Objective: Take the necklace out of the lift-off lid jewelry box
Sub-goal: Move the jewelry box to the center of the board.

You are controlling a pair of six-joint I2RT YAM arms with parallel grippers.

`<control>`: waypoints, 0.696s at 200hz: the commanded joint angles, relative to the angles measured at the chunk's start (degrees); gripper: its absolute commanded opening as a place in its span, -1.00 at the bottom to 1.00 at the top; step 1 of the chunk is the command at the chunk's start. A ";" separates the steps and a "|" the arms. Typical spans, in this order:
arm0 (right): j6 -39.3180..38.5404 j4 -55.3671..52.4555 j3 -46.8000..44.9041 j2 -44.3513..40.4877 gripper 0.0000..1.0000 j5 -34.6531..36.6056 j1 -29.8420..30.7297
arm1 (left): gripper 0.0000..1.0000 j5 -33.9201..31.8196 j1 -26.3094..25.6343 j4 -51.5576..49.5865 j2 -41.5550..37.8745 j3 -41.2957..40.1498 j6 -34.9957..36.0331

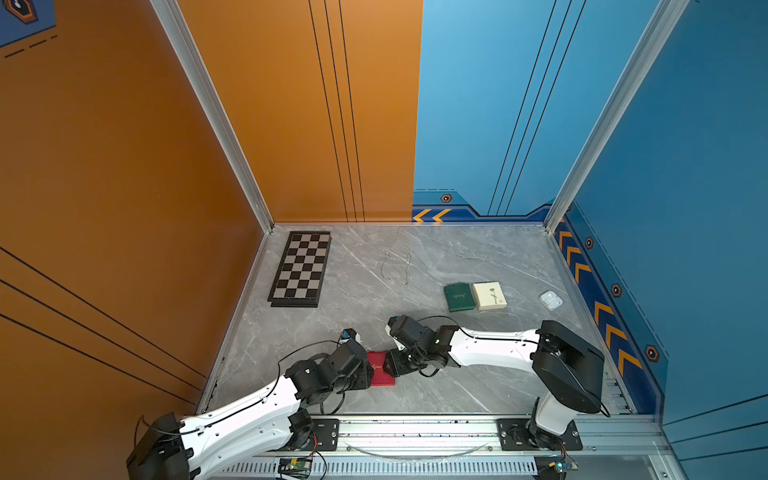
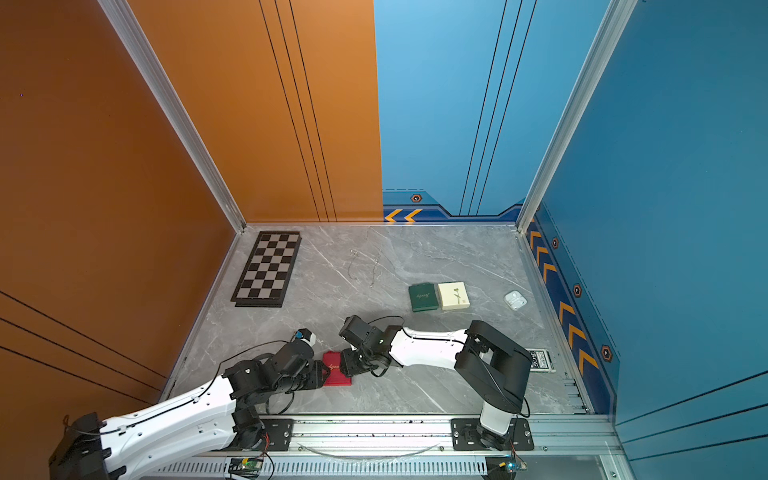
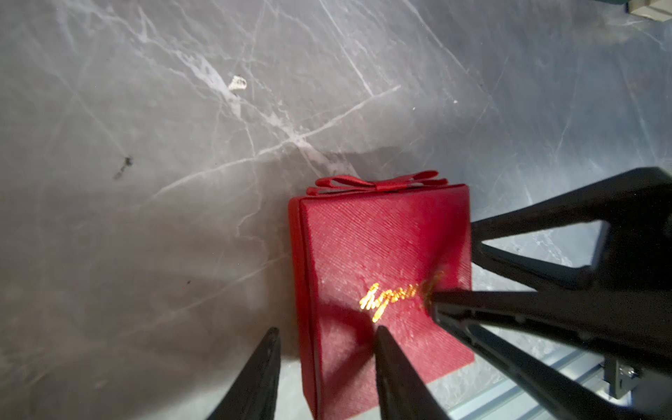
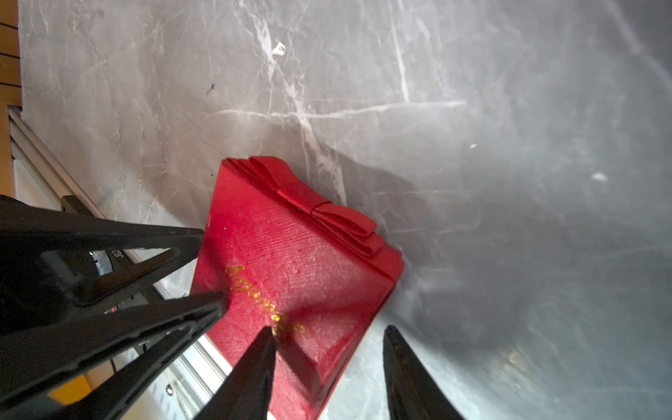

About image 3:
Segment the red booklet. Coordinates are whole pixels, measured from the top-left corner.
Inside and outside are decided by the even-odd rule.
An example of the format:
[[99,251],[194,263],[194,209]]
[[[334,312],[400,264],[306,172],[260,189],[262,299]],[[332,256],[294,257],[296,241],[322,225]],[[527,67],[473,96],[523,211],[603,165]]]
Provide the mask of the red booklet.
[[470,192],[436,171],[321,178],[288,205],[304,396],[317,419],[378,404],[387,328],[425,383],[474,361],[436,325],[432,292],[472,287]]

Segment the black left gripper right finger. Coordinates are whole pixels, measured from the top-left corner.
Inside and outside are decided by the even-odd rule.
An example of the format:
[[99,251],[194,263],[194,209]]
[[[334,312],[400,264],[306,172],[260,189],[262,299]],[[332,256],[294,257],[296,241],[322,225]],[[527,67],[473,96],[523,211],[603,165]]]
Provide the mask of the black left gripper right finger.
[[387,327],[376,329],[374,345],[381,419],[448,420]]

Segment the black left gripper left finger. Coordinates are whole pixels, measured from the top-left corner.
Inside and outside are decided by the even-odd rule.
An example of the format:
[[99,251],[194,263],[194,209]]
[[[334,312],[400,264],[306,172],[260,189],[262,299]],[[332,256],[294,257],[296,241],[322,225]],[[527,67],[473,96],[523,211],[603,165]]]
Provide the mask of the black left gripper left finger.
[[273,419],[281,369],[279,329],[271,327],[221,402],[208,416],[217,419]]

